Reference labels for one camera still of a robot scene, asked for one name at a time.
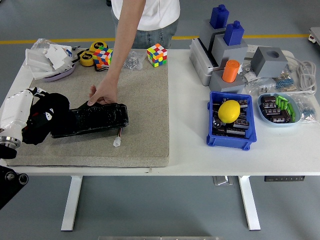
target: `table leg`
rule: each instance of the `table leg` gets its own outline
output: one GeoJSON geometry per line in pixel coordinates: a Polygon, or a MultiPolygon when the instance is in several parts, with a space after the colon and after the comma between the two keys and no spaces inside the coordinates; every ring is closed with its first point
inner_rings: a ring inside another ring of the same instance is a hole
{"type": "Polygon", "coordinates": [[[261,230],[249,177],[250,176],[238,176],[246,220],[249,230],[261,230]]]}
{"type": "Polygon", "coordinates": [[[78,199],[81,189],[82,176],[71,176],[71,184],[66,201],[61,231],[72,231],[74,229],[78,199]]]}

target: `wire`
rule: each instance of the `wire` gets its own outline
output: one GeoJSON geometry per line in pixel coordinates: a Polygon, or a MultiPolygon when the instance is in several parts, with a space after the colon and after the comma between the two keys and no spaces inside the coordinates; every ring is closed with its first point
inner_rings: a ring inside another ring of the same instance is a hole
{"type": "Polygon", "coordinates": [[[300,91],[290,91],[288,94],[314,95],[317,91],[316,65],[311,61],[300,61],[295,57],[284,55],[286,58],[297,61],[296,74],[298,76],[298,87],[300,91]]]}

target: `white table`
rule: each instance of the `white table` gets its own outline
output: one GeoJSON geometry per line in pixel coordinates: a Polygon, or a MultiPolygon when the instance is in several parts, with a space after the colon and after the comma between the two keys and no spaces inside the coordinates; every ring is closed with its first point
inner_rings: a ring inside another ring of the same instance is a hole
{"type": "MultiPolygon", "coordinates": [[[[161,168],[12,167],[28,175],[72,176],[62,231],[73,229],[82,176],[238,176],[250,230],[260,230],[249,176],[319,176],[320,124],[297,123],[272,127],[265,123],[256,105],[254,123],[257,142],[249,151],[209,147],[210,89],[203,86],[190,59],[190,50],[168,50],[169,164],[161,168]]],[[[31,72],[21,67],[8,97],[27,89],[31,72]]],[[[320,106],[311,97],[315,110],[320,106]]]]}

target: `gray plastic box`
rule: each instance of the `gray plastic box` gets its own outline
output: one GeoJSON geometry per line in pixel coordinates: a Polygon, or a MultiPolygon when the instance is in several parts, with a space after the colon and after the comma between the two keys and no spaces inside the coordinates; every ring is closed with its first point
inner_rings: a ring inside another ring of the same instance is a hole
{"type": "Polygon", "coordinates": [[[279,47],[259,46],[251,60],[251,67],[258,78],[277,78],[288,64],[279,47]]]}
{"type": "Polygon", "coordinates": [[[214,27],[210,24],[210,19],[205,19],[202,21],[199,38],[206,50],[211,53],[215,36],[218,34],[224,34],[225,32],[225,27],[214,29],[214,27]]]}
{"type": "Polygon", "coordinates": [[[245,83],[242,81],[241,76],[237,74],[233,82],[225,82],[222,79],[223,74],[224,70],[214,71],[212,73],[209,83],[210,91],[241,94],[245,87],[245,83]]]}
{"type": "Polygon", "coordinates": [[[248,50],[248,45],[242,39],[239,45],[228,46],[224,40],[224,34],[214,37],[212,55],[216,63],[224,68],[228,60],[237,60],[240,64],[244,62],[248,50]]]}
{"type": "Polygon", "coordinates": [[[204,86],[208,86],[212,72],[214,70],[214,66],[210,62],[198,38],[192,39],[190,46],[190,60],[202,84],[204,86]]]}

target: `blue plastic bin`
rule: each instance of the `blue plastic bin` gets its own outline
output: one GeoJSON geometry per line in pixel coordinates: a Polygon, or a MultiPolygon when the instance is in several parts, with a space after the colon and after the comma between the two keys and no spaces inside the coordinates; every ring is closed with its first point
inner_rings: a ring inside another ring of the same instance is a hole
{"type": "Polygon", "coordinates": [[[208,110],[209,110],[209,134],[206,137],[206,144],[208,146],[211,146],[211,147],[222,146],[222,147],[229,147],[229,148],[237,148],[237,149],[242,149],[244,151],[250,150],[251,143],[254,143],[257,141],[253,102],[252,102],[252,97],[250,95],[211,91],[210,102],[208,103],[208,110]],[[212,135],[213,103],[221,103],[223,99],[236,100],[236,101],[247,100],[248,107],[246,111],[246,120],[249,122],[249,129],[245,131],[245,136],[247,138],[212,135]]]}

